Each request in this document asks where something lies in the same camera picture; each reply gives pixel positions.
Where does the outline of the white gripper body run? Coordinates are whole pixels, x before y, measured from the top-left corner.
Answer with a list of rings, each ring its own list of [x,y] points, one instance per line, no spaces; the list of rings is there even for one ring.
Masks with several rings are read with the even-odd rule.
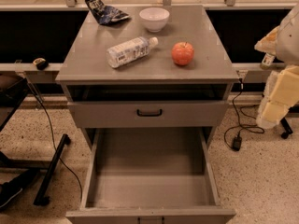
[[[278,36],[278,26],[272,29],[261,40],[259,40],[254,45],[254,48],[260,52],[276,55],[277,36]]]

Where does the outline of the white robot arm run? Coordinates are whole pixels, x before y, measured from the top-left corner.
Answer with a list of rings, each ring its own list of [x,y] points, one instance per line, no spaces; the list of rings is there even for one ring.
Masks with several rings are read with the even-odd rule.
[[[275,58],[286,64],[281,72],[270,73],[258,109],[256,123],[271,129],[299,102],[299,5],[254,48],[265,53],[262,69],[269,68]]]

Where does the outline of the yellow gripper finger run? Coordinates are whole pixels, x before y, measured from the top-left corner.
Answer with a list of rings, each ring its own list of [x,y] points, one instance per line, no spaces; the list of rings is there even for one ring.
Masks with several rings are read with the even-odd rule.
[[[270,101],[288,107],[299,102],[299,66],[289,65],[278,74]]]
[[[287,115],[289,108],[288,105],[264,97],[258,108],[256,123],[263,129],[272,129]]]

